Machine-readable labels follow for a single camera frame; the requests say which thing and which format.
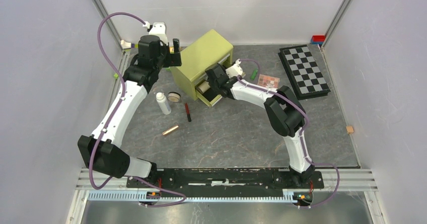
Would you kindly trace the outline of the green metal drawer box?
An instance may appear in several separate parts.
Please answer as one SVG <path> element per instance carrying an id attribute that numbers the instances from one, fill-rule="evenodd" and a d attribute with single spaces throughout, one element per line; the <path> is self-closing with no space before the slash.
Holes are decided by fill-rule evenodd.
<path id="1" fill-rule="evenodd" d="M 193 100 L 201 100 L 208 107 L 214 106 L 221 98 L 211 88 L 201 94 L 196 87 L 207 82 L 205 71 L 214 64 L 230 67 L 233 45 L 216 30 L 211 29 L 181 51 L 182 65 L 171 67 L 177 87 Z"/>

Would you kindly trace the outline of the white plastic bottle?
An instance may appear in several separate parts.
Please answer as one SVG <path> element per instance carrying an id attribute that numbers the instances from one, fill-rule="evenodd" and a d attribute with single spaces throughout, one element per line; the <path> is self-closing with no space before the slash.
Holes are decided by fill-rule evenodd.
<path id="1" fill-rule="evenodd" d="M 165 115 L 169 115 L 171 113 L 171 108 L 168 103 L 168 99 L 166 98 L 165 94 L 162 92 L 156 93 L 156 101 Z"/>

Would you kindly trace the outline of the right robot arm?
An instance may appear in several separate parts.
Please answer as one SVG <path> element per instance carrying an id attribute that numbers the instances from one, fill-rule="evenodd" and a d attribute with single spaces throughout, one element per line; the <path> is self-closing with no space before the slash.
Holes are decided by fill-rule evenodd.
<path id="1" fill-rule="evenodd" d="M 305 143 L 307 114 L 289 87 L 266 88 L 252 84 L 240 75 L 230 76 L 226 68 L 215 64 L 205 71 L 212 90 L 225 98 L 245 101 L 266 111 L 273 130 L 283 137 L 290 158 L 291 182 L 303 188 L 315 171 Z"/>

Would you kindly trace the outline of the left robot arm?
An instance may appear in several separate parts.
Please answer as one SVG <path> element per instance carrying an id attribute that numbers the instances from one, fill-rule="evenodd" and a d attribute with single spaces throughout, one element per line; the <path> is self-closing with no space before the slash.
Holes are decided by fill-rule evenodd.
<path id="1" fill-rule="evenodd" d="M 136 54 L 123 74 L 118 94 L 106 116 L 90 136 L 82 135 L 78 148 L 91 171 L 114 178 L 139 177 L 145 187 L 158 182 L 156 164 L 130 157 L 121 149 L 125 131 L 140 103 L 159 78 L 161 69 L 181 66 L 180 41 L 173 39 L 173 51 L 158 36 L 145 35 L 138 42 Z"/>

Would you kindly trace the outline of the round powder jar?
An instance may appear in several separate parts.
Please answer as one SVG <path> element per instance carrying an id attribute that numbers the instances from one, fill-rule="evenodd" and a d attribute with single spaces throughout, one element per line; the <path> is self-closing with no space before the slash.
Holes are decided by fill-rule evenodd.
<path id="1" fill-rule="evenodd" d="M 181 102 L 181 95 L 177 92 L 169 92 L 167 95 L 167 99 L 173 103 L 180 103 Z"/>

